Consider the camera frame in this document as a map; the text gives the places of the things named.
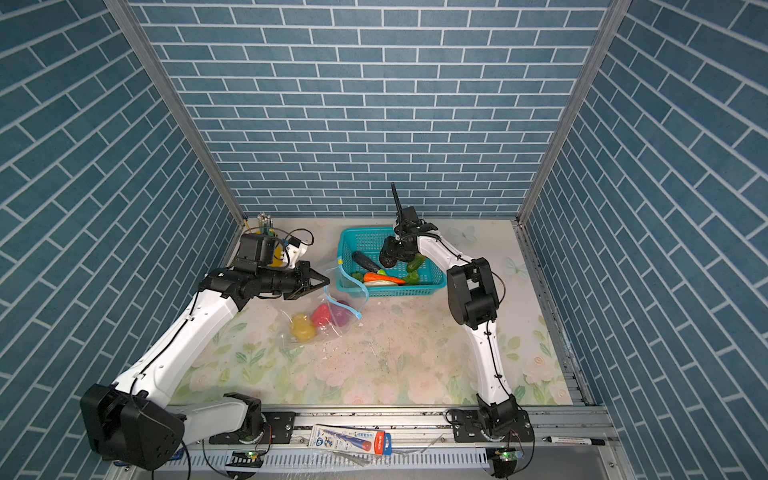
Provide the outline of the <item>toy corn cob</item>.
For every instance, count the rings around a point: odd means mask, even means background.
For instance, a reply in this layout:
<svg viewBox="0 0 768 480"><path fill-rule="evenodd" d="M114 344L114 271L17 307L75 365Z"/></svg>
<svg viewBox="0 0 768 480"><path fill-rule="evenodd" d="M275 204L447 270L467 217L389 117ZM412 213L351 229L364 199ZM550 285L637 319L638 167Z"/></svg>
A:
<svg viewBox="0 0 768 480"><path fill-rule="evenodd" d="M425 260L426 260L425 256L423 256L421 254L417 254L414 257L413 260L411 260L410 262L407 263L406 271L409 274L411 274L413 272L417 272L419 270L419 268L424 264Z"/></svg>

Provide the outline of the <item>red toy pepper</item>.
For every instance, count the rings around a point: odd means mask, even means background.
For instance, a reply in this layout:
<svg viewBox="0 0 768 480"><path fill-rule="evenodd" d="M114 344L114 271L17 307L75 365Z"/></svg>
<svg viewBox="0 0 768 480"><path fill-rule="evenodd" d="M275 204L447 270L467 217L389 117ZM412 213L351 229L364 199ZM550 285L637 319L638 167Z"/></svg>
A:
<svg viewBox="0 0 768 480"><path fill-rule="evenodd" d="M310 319L316 329L325 329L332 325L332 314L328 304L320 304L311 314Z"/></svg>

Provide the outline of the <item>clear zip top bag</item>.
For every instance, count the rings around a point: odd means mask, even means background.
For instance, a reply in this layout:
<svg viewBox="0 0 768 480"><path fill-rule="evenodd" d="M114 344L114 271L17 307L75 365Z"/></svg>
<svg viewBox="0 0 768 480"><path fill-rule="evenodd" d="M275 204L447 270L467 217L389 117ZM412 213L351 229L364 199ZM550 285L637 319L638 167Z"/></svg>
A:
<svg viewBox="0 0 768 480"><path fill-rule="evenodd" d="M320 288L289 301L277 312L277 334L281 347L291 349L335 340L362 320L370 291L352 276L338 257L317 271L328 279Z"/></svg>

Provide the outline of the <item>yellow toy potato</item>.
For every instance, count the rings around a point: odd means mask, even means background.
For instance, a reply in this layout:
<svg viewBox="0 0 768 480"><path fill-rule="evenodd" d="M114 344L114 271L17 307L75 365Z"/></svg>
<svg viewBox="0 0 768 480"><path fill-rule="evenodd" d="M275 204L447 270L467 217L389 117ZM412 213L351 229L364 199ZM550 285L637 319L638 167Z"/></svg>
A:
<svg viewBox="0 0 768 480"><path fill-rule="evenodd" d="M291 318L290 333L300 343L314 339L317 334L311 318L303 313L296 314Z"/></svg>

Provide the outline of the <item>purple toy onion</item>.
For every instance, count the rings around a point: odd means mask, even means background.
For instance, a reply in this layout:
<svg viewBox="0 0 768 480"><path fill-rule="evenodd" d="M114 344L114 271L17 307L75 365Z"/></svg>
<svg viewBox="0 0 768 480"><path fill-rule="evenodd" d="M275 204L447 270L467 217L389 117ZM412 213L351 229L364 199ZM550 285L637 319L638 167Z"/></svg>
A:
<svg viewBox="0 0 768 480"><path fill-rule="evenodd" d="M334 324L339 328L346 327L356 318L354 313L349 309L349 303L344 300L339 300L337 304L332 303L330 305L330 312Z"/></svg>

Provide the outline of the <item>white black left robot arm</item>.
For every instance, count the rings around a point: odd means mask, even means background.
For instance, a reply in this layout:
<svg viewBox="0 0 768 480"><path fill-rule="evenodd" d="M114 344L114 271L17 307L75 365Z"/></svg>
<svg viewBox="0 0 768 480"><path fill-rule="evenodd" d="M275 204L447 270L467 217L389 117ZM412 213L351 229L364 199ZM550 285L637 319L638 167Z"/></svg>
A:
<svg viewBox="0 0 768 480"><path fill-rule="evenodd" d="M229 392L215 402L173 410L171 397L205 347L247 303L296 300L329 285L307 261L292 269L219 268L200 283L191 304L161 338L108 385L92 385L80 400L91 450L147 471L181 448L221 434L241 442L264 438L259 399Z"/></svg>

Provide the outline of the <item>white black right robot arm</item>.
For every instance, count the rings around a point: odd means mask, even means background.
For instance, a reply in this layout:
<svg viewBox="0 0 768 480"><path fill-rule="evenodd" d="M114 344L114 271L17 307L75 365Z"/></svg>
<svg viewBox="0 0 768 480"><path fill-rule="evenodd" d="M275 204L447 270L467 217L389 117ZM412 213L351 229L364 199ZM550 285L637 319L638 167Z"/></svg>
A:
<svg viewBox="0 0 768 480"><path fill-rule="evenodd" d="M397 227L383 243L380 262L389 267L411 261L417 254L445 272L449 311L469 335L476 363L481 431L490 439L505 437L534 443L528 413L519 406L502 367L496 325L501 299L489 262L461 253L431 224L424 228Z"/></svg>

